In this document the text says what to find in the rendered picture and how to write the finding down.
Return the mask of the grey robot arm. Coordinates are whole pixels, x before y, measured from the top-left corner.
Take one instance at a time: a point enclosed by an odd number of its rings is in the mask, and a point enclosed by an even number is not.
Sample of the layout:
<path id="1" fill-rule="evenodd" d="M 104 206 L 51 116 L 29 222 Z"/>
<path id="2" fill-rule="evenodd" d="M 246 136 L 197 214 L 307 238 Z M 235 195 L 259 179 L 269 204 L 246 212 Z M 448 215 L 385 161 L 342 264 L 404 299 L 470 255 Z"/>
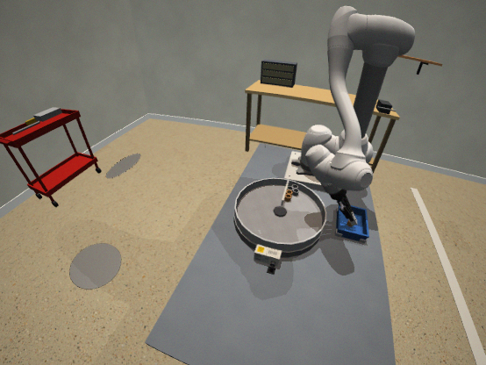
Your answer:
<path id="1" fill-rule="evenodd" d="M 351 6 L 336 11 L 327 40 L 329 84 L 344 130 L 337 137 L 323 125 L 312 126 L 304 136 L 301 156 L 291 160 L 298 175 L 315 176 L 328 194 L 361 191 L 372 183 L 368 125 L 387 67 L 409 52 L 414 39 L 414 28 L 399 18 L 362 15 Z M 364 64 L 353 107 L 346 76 L 354 50 L 362 50 Z"/>

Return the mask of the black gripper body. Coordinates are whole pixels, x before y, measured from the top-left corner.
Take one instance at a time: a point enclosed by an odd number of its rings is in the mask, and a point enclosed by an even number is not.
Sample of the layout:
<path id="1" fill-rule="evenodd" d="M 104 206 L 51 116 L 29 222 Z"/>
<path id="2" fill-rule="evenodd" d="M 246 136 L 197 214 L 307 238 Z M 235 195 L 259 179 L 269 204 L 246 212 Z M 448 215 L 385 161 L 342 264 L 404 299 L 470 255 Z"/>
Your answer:
<path id="1" fill-rule="evenodd" d="M 341 190 L 335 194 L 329 194 L 330 197 L 333 199 L 333 200 L 337 200 L 338 203 L 341 202 L 343 205 L 346 205 L 345 201 L 344 201 L 344 196 L 346 195 L 347 191 L 346 190 Z M 342 198 L 343 197 L 343 198 Z M 340 203 L 339 203 L 340 205 Z"/>

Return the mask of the blue open tray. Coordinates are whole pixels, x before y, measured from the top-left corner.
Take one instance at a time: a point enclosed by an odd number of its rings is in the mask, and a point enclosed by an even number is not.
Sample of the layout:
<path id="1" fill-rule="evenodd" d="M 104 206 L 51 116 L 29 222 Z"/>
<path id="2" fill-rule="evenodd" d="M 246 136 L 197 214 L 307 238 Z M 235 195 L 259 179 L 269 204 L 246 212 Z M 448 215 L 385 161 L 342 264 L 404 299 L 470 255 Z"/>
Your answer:
<path id="1" fill-rule="evenodd" d="M 337 222 L 335 236 L 365 243 L 367 238 L 369 238 L 367 209 L 352 206 L 351 210 L 354 210 L 353 214 L 357 219 L 357 225 L 350 227 L 347 225 L 348 219 L 343 213 L 340 213 L 339 208 L 340 206 L 336 210 Z"/>

